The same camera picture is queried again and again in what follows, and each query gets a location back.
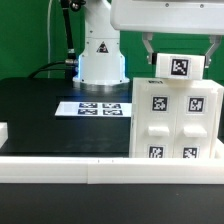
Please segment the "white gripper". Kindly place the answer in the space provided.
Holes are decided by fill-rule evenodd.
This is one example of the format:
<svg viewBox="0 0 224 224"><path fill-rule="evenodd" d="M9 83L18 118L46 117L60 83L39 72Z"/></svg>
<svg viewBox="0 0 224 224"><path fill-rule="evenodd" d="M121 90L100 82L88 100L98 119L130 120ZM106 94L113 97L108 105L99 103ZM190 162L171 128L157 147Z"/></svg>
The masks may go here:
<svg viewBox="0 0 224 224"><path fill-rule="evenodd" d="M224 35L224 0L112 0L111 24L117 30L143 32L149 64L156 56L150 32L211 35L205 53L208 68Z"/></svg>

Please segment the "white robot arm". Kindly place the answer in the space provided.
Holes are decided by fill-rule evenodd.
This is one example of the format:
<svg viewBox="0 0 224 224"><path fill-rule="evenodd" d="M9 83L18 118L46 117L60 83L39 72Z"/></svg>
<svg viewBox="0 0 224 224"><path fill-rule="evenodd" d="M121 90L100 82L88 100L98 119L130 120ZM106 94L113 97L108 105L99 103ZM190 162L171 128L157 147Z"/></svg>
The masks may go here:
<svg viewBox="0 0 224 224"><path fill-rule="evenodd" d="M155 33L208 35L211 47L204 65L224 37L224 0L59 0L63 10L68 59L73 62L73 83L91 88L125 85L125 59L120 33L142 34L148 62L156 54L150 44ZM69 13L85 11L85 48L75 53Z"/></svg>

